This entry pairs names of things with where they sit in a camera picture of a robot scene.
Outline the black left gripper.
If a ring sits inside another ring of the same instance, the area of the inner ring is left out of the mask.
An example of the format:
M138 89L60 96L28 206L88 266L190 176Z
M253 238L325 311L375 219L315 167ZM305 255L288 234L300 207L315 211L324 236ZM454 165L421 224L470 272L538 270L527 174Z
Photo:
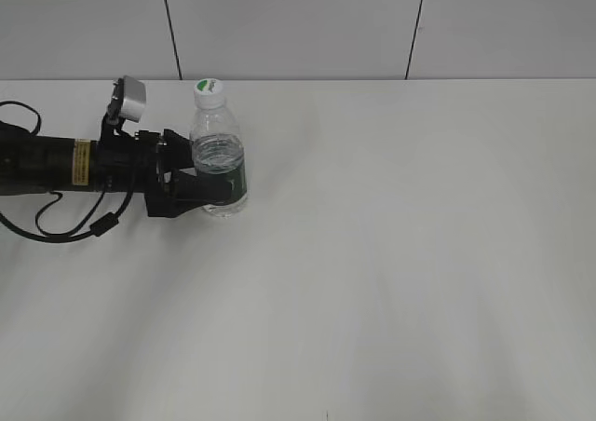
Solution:
M174 203L204 206L225 203L232 196L232 185L226 179L182 171L194 167L187 138L171 129L131 135L124 131L124 123L122 116L105 115L97 143L96 171L102 187L125 194L116 218L136 193L143 194L149 216L167 218L175 216Z

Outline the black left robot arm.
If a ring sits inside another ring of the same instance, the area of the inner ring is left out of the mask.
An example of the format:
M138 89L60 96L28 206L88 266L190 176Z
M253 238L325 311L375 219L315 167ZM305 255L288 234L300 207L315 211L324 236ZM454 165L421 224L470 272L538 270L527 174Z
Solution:
M3 196L132 191L144 196L147 215L157 218L231 200L230 180L189 173L193 167L190 142L170 129L130 136L103 123L98 141L1 131Z

